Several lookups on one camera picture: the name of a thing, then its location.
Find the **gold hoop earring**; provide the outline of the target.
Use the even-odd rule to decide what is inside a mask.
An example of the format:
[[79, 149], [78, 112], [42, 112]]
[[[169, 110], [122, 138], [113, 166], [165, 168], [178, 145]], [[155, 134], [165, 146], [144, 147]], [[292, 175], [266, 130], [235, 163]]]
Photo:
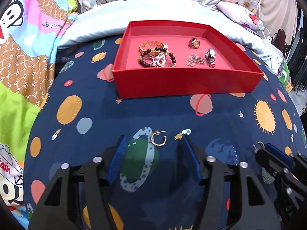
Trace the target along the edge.
[[150, 137], [150, 142], [155, 147], [162, 147], [167, 142], [166, 130], [156, 130]]
[[253, 145], [253, 147], [254, 147], [254, 151], [257, 152], [260, 149], [264, 149], [265, 145], [263, 142], [258, 141], [256, 144]]

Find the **beige curtain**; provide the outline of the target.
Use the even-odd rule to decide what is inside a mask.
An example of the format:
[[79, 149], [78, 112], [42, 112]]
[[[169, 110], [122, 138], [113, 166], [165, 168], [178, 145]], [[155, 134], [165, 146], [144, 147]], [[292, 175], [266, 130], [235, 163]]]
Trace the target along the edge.
[[262, 0], [260, 19], [271, 35], [284, 30], [286, 42], [291, 43], [297, 30], [298, 6], [296, 0]]

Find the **colourful monkey cartoon blanket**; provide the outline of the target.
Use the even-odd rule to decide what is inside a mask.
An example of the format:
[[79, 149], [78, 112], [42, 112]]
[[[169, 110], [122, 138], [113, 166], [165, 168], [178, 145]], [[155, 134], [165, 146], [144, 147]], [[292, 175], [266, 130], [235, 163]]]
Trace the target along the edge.
[[26, 229], [24, 160], [77, 0], [10, 0], [1, 15], [1, 227]]

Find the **navy planet print bedsheet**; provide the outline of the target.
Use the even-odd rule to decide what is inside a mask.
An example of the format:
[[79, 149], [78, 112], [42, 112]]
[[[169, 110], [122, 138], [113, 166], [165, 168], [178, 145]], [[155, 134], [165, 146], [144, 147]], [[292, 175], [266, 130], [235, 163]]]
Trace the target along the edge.
[[[63, 163], [77, 166], [127, 139], [126, 157], [113, 184], [110, 207], [120, 229], [189, 229], [202, 187], [177, 148], [184, 130], [208, 155], [229, 165], [245, 161], [271, 200], [273, 178], [255, 160], [253, 145], [270, 143], [286, 154], [306, 153], [300, 116], [278, 78], [249, 48], [240, 47], [264, 73], [248, 94], [196, 94], [122, 99], [112, 79], [115, 37], [57, 53], [56, 74], [31, 129], [24, 166], [24, 204], [31, 211]], [[150, 137], [166, 130], [167, 142]]]

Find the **dark red chair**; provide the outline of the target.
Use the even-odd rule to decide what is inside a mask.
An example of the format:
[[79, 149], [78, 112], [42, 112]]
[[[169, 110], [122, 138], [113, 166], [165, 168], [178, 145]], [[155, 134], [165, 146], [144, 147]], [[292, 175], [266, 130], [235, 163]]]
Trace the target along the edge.
[[285, 43], [286, 33], [283, 29], [279, 29], [273, 36], [273, 45], [281, 52], [283, 52]]

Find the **light blue pillow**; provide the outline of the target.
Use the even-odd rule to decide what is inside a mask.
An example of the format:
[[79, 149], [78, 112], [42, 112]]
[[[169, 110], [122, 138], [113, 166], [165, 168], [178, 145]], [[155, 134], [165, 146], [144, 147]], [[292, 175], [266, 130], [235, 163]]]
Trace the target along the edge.
[[145, 20], [210, 25], [227, 38], [252, 49], [274, 74], [284, 68], [282, 53], [272, 44], [216, 9], [191, 0], [127, 0], [97, 6], [77, 16], [59, 41], [58, 48], [65, 49], [104, 36], [122, 34], [129, 22]]

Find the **gold twisted bangle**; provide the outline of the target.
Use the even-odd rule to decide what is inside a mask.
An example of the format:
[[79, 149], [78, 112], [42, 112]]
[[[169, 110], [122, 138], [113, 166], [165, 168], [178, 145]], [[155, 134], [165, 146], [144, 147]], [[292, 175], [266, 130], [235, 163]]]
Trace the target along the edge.
[[151, 52], [157, 52], [160, 48], [167, 49], [168, 45], [158, 41], [146, 41], [139, 46], [140, 53], [147, 53], [149, 47], [151, 47]]

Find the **white pink cartoon pillow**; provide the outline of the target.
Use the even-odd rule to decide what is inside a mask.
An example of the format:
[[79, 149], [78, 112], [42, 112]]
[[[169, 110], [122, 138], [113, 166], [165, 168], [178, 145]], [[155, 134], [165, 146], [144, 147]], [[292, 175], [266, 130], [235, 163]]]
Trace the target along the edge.
[[234, 21], [235, 23], [246, 26], [254, 31], [263, 31], [263, 22], [257, 18], [250, 10], [245, 7], [230, 3], [230, 2], [218, 2], [216, 7], [226, 17]]

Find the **red cardboard tray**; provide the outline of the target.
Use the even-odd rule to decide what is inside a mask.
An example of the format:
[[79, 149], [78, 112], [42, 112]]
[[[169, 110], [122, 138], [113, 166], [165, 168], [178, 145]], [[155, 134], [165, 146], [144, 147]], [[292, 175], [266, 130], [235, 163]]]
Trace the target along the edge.
[[[196, 38], [200, 47], [189, 47]], [[168, 45], [176, 59], [172, 66], [143, 67], [138, 62], [139, 46], [146, 41]], [[215, 67], [209, 67], [205, 54], [216, 53]], [[190, 55], [205, 59], [204, 64], [187, 65]], [[113, 77], [122, 99], [194, 94], [252, 92], [263, 78], [259, 66], [234, 42], [213, 27], [183, 21], [131, 21], [113, 62]]]

